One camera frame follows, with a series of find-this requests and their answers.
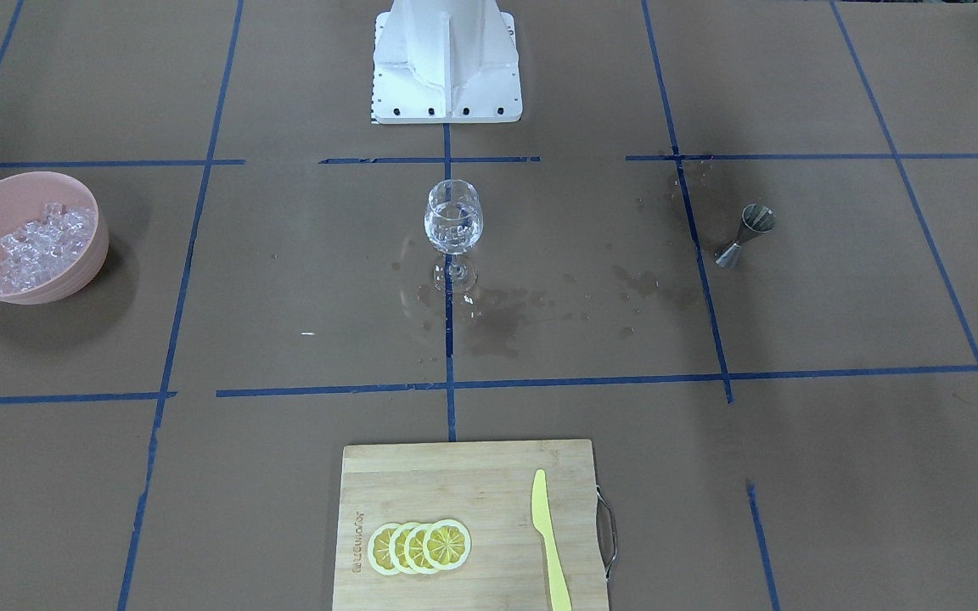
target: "jigger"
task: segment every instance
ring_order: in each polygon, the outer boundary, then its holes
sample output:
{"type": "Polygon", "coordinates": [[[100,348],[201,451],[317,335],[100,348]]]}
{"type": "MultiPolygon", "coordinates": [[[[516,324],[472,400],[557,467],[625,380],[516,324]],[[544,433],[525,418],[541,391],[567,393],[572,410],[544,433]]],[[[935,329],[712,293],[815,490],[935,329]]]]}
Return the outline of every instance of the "jigger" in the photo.
{"type": "Polygon", "coordinates": [[[742,210],[742,224],[738,227],[738,237],[715,254],[715,264],[720,267],[734,267],[742,254],[742,244],[757,236],[771,232],[776,226],[776,214],[767,205],[750,204],[742,210]]]}

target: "lemon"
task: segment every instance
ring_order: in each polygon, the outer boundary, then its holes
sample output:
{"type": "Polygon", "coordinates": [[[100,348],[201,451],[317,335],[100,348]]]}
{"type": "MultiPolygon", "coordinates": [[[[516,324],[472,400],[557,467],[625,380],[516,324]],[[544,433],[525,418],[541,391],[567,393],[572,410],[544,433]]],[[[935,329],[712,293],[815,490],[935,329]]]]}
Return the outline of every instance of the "lemon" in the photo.
{"type": "Polygon", "coordinates": [[[399,569],[391,561],[391,554],[388,553],[388,545],[391,544],[391,537],[397,527],[399,524],[396,522],[388,522],[376,529],[372,537],[368,538],[368,564],[372,565],[380,575],[399,573],[399,569]]]}
{"type": "Polygon", "coordinates": [[[431,575],[439,573],[440,570],[428,563],[424,557],[424,538],[428,536],[428,531],[432,530],[432,524],[422,524],[414,530],[410,530],[405,541],[405,552],[407,553],[407,564],[415,573],[431,575]]]}
{"type": "Polygon", "coordinates": [[[407,575],[418,573],[411,569],[407,562],[407,537],[410,536],[410,530],[414,530],[418,526],[420,526],[420,522],[406,522],[397,526],[395,533],[391,535],[391,541],[387,542],[387,553],[391,564],[407,575]]]}
{"type": "Polygon", "coordinates": [[[427,529],[424,559],[432,568],[453,571],[470,555],[470,531],[457,519],[442,519],[427,529]]]}

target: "yellow knife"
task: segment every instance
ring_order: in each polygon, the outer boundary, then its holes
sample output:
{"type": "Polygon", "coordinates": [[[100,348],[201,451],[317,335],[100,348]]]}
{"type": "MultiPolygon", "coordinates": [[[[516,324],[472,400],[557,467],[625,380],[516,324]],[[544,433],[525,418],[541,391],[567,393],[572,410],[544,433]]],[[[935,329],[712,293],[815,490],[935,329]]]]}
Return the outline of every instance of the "yellow knife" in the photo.
{"type": "Polygon", "coordinates": [[[560,557],[556,553],[554,522],[550,519],[550,498],[546,491],[546,472],[535,472],[535,486],[531,490],[531,521],[542,535],[546,544],[546,572],[550,577],[550,604],[554,611],[571,611],[568,586],[564,581],[564,571],[560,568],[560,557]]]}

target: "cutting board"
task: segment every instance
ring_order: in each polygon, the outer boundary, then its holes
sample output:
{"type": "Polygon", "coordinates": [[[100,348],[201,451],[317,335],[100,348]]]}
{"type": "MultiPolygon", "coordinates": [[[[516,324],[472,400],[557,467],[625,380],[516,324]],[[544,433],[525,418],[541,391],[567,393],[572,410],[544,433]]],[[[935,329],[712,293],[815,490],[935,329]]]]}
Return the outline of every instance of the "cutting board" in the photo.
{"type": "Polygon", "coordinates": [[[590,440],[346,446],[334,552],[334,611],[550,611],[546,553],[531,524],[531,484],[546,469],[560,566],[576,611],[608,611],[595,531],[590,440]],[[458,519],[465,564],[435,575],[380,575],[368,538],[387,522],[458,519]]]}

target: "bowl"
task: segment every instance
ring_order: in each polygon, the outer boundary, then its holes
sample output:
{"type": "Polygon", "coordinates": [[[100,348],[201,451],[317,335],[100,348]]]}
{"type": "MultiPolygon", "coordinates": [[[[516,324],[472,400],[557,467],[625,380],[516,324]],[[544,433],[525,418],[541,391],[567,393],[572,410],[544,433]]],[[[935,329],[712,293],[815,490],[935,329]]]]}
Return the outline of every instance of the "bowl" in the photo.
{"type": "MultiPolygon", "coordinates": [[[[97,207],[97,199],[77,179],[57,171],[28,171],[0,181],[0,238],[43,217],[43,206],[59,202],[70,208],[88,208],[96,213],[97,231],[77,260],[61,274],[30,290],[0,293],[7,303],[49,303],[77,293],[92,281],[108,256],[108,223],[97,207]]],[[[0,261],[5,251],[0,246],[0,261]]]]}

